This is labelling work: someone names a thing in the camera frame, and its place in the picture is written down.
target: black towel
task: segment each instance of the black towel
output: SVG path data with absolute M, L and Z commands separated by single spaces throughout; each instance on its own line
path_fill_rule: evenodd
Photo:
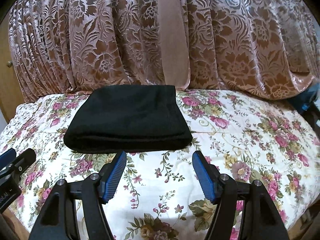
M 63 140 L 77 152 L 99 154 L 182 149 L 192 135 L 174 86 L 116 85 L 89 96 Z

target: bed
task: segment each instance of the bed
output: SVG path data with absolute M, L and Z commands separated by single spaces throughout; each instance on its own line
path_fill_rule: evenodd
M 10 206 L 29 231 L 59 178 L 82 180 L 114 156 L 81 154 L 63 144 L 87 97 L 55 94 L 22 104 L 0 136 L 2 152 L 33 148 L 37 154 L 21 180 L 22 194 Z M 317 198 L 320 142 L 285 101 L 270 103 L 228 90 L 177 91 L 176 100 L 192 143 L 173 152 L 127 154 L 116 194 L 104 206 L 115 239 L 204 239 L 215 206 L 204 199 L 193 170 L 195 150 L 238 181 L 260 179 L 286 228 Z M 88 239 L 81 201 L 76 206 L 81 239 Z M 230 239 L 237 239 L 241 209 L 239 202 Z

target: curtain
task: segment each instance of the curtain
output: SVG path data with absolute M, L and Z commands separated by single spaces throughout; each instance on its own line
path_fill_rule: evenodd
M 26 102 L 113 84 L 276 100 L 319 78 L 302 0 L 17 0 L 9 44 Z
M 319 45 L 302 0 L 180 0 L 192 88 L 282 99 L 319 77 Z

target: cabinet knob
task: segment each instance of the cabinet knob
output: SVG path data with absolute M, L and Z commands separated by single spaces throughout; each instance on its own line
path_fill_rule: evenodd
M 12 67 L 12 65 L 13 65 L 12 61 L 7 62 L 7 67 Z

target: metal screw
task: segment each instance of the metal screw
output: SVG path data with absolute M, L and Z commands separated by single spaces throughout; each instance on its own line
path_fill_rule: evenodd
M 228 180 L 228 179 L 229 179 L 229 176 L 228 176 L 227 174 L 221 174 L 221 175 L 220 175 L 220 178 L 221 178 L 222 180 Z
M 92 180 L 96 180 L 97 178 L 99 178 L 99 174 L 98 173 L 94 173 L 90 175 L 90 179 Z
M 262 185 L 262 182 L 260 180 L 258 180 L 258 179 L 255 179 L 253 182 L 254 182 L 254 184 L 256 186 L 261 186 Z
M 59 186 L 61 186 L 61 185 L 64 184 L 64 182 L 65 182 L 64 179 L 59 179 L 59 180 L 57 181 L 57 184 L 58 184 Z

